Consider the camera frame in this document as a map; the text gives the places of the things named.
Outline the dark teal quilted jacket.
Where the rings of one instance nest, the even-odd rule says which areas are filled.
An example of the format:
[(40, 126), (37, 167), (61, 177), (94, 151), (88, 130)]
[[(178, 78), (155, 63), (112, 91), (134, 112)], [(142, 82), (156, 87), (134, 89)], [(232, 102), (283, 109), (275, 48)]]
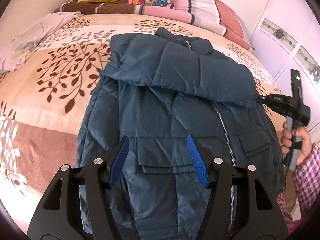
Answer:
[(198, 37), (114, 35), (78, 135), (76, 165), (91, 163), (127, 136), (120, 180), (107, 192), (123, 239), (194, 239), (210, 192), (187, 149), (193, 134), (213, 155), (256, 166), (274, 195), (284, 168), (274, 125), (253, 99), (249, 69)]

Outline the plaid shirt right sleeve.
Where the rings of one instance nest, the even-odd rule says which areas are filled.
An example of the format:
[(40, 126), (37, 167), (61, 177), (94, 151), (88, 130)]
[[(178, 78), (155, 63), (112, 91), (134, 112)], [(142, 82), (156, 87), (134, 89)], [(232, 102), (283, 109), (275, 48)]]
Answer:
[(296, 168), (293, 181), (302, 218), (311, 210), (319, 195), (319, 147), (312, 145), (312, 150), (304, 162)]

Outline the white wardrobe with ornaments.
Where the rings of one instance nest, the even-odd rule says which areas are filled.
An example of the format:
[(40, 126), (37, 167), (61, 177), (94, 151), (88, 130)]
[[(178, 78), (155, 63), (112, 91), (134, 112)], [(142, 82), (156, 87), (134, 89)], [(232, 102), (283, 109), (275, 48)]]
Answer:
[(291, 70), (300, 72), (308, 130), (319, 124), (319, 23), (305, 0), (270, 0), (251, 44), (280, 90), (291, 95)]

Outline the leaf patterned bed blanket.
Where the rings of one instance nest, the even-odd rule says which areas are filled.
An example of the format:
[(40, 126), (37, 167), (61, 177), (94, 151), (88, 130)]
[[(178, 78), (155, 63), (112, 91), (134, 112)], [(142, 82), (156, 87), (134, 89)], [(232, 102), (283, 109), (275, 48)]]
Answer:
[(160, 27), (209, 40), (251, 71), (260, 94), (280, 93), (250, 51), (199, 27), (130, 14), (73, 19), (42, 40), (24, 65), (1, 75), (1, 202), (22, 231), (27, 231), (57, 169), (75, 163), (79, 128), (99, 73), (110, 58), (111, 37), (153, 34)]

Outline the plaid shirt torso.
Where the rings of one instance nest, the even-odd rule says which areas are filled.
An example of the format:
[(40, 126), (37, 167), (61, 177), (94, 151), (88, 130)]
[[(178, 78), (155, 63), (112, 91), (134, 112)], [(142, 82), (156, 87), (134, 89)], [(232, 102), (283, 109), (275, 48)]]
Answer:
[(279, 205), (281, 213), (284, 217), (287, 229), (290, 231), (295, 226), (295, 223), (293, 221), (292, 216), (285, 208), (285, 199), (284, 199), (282, 193), (280, 193), (276, 196), (276, 201), (277, 201), (277, 204)]

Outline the red pink pillow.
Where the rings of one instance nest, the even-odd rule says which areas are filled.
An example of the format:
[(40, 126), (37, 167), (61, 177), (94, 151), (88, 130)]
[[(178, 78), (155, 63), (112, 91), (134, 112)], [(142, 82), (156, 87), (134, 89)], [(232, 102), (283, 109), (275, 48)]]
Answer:
[(247, 39), (244, 25), (239, 20), (237, 14), (225, 3), (214, 0), (219, 12), (220, 24), (226, 28), (223, 35), (228, 40), (240, 45), (242, 48), (252, 51), (250, 42)]

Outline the light purple floral pillow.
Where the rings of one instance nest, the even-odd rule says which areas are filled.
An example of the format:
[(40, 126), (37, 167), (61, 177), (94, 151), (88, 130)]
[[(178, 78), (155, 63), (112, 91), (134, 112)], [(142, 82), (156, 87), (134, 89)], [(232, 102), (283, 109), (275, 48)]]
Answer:
[(44, 38), (80, 15), (79, 11), (56, 12), (35, 22), (1, 49), (1, 73), (19, 68)]

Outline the pink striped folded blanket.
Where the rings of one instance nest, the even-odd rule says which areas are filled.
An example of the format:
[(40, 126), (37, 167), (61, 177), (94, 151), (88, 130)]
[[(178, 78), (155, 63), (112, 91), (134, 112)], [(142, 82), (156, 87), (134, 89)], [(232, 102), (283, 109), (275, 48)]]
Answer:
[(174, 7), (135, 5), (133, 13), (188, 23), (221, 36), (227, 32), (215, 0), (173, 0)]

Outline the white headboard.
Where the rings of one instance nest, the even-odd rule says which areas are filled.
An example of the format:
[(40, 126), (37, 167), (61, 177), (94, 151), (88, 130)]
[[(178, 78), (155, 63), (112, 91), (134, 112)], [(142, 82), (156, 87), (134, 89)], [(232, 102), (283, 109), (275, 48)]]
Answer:
[(11, 0), (1, 16), (1, 47), (69, 0)]

